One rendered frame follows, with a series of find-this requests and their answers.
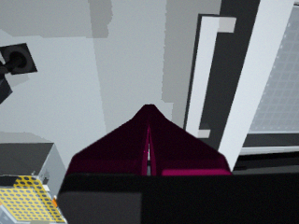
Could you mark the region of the grey push-button box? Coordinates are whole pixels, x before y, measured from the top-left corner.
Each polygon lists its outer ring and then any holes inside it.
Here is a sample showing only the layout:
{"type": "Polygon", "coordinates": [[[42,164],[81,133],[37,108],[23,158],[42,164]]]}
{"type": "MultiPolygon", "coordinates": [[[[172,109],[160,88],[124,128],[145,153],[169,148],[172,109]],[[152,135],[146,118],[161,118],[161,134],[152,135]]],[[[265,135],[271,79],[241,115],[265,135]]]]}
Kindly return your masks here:
{"type": "Polygon", "coordinates": [[[34,73],[37,69],[26,43],[0,47],[0,52],[5,61],[5,64],[0,61],[0,104],[2,104],[13,92],[4,74],[34,73]]]}

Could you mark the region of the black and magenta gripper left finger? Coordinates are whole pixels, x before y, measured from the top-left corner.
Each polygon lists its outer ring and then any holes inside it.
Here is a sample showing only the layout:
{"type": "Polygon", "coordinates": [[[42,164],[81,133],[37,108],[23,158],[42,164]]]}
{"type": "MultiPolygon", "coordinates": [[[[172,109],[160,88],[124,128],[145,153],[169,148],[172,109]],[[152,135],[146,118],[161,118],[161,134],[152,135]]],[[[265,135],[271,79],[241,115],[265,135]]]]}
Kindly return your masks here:
{"type": "Polygon", "coordinates": [[[150,105],[120,127],[75,154],[65,175],[75,172],[147,175],[150,105]]]}

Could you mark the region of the grey bench mat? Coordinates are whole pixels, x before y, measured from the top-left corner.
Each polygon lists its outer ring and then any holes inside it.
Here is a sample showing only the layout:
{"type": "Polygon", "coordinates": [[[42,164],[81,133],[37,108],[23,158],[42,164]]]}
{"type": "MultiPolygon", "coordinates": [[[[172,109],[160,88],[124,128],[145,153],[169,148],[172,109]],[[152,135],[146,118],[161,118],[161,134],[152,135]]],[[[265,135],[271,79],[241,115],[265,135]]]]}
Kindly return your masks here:
{"type": "Polygon", "coordinates": [[[0,47],[26,43],[37,72],[5,75],[0,143],[72,157],[153,104],[183,129],[199,14],[221,0],[0,0],[0,47]]]}

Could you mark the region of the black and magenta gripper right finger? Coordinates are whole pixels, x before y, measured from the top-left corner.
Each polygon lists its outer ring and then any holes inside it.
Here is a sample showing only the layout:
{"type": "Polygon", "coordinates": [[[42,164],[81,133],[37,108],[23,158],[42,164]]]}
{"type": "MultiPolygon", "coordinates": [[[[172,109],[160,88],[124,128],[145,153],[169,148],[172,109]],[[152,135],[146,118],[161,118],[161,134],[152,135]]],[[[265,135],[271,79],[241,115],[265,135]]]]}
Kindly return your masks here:
{"type": "Polygon", "coordinates": [[[149,104],[150,175],[232,175],[225,156],[149,104]]]}

